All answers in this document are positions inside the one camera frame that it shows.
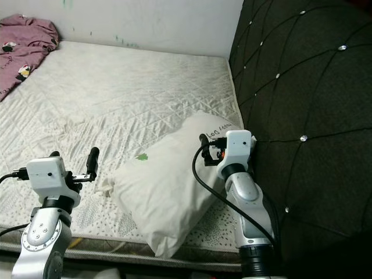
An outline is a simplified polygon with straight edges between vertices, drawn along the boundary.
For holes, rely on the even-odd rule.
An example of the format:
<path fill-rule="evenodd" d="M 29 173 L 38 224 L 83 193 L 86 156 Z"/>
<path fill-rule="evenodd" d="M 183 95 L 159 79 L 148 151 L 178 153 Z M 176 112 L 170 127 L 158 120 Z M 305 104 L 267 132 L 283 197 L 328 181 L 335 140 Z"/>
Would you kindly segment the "white printed pillow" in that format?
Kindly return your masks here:
<path fill-rule="evenodd" d="M 199 136 L 215 140 L 239 129 L 223 117 L 199 110 L 148 147 L 145 159 L 130 159 L 105 178 L 113 201 L 131 215 L 156 257 L 173 257 L 216 200 L 193 176 L 193 158 L 202 146 Z"/>

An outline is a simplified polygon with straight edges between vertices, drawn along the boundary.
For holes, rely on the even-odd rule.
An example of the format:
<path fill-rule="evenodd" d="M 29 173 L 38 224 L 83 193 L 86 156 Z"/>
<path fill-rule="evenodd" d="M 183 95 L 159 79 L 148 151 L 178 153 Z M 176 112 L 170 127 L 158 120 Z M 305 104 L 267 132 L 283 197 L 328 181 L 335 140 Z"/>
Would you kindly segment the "purple cartoon print blanket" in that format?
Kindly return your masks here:
<path fill-rule="evenodd" d="M 47 19 L 16 14 L 0 19 L 0 101 L 23 83 L 59 45 L 59 32 Z"/>

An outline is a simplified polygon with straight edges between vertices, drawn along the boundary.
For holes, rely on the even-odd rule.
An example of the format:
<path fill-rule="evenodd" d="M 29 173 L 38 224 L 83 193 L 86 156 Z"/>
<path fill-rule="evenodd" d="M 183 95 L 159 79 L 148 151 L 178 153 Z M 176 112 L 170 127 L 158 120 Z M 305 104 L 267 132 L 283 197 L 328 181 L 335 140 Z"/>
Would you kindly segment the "white crumpled tissue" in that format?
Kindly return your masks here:
<path fill-rule="evenodd" d="M 114 176 L 101 177 L 96 180 L 95 193 L 109 198 L 117 186 L 117 178 Z"/>

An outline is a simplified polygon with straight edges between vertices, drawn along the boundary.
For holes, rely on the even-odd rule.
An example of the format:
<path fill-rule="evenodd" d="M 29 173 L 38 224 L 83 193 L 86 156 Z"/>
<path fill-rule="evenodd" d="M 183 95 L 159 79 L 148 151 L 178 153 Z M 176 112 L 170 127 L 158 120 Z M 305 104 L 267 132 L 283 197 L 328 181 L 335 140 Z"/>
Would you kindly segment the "white quilted mattress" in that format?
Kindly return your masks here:
<path fill-rule="evenodd" d="M 59 151 L 68 170 L 85 170 L 100 149 L 109 177 L 197 111 L 242 127 L 225 58 L 62 42 L 0 103 L 0 173 Z M 173 257 L 156 257 L 129 213 L 86 183 L 72 213 L 69 259 L 238 272 L 234 219 L 215 201 Z"/>

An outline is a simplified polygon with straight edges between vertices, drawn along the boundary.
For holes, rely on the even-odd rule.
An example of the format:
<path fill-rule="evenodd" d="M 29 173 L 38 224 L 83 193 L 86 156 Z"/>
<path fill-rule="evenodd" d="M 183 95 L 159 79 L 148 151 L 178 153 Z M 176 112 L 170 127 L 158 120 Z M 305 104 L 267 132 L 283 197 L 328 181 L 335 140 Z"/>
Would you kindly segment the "silver left robot leg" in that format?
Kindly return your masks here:
<path fill-rule="evenodd" d="M 97 272 L 92 279 L 122 279 L 119 269 L 104 269 Z"/>

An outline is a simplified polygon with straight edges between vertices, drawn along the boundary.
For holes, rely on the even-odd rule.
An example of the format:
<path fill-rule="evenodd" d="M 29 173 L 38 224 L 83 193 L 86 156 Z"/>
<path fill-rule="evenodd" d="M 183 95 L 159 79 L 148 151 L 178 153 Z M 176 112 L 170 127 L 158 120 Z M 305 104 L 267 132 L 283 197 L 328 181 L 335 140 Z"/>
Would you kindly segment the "black tufted headboard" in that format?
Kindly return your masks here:
<path fill-rule="evenodd" d="M 229 63 L 281 270 L 372 279 L 372 15 L 244 0 Z"/>

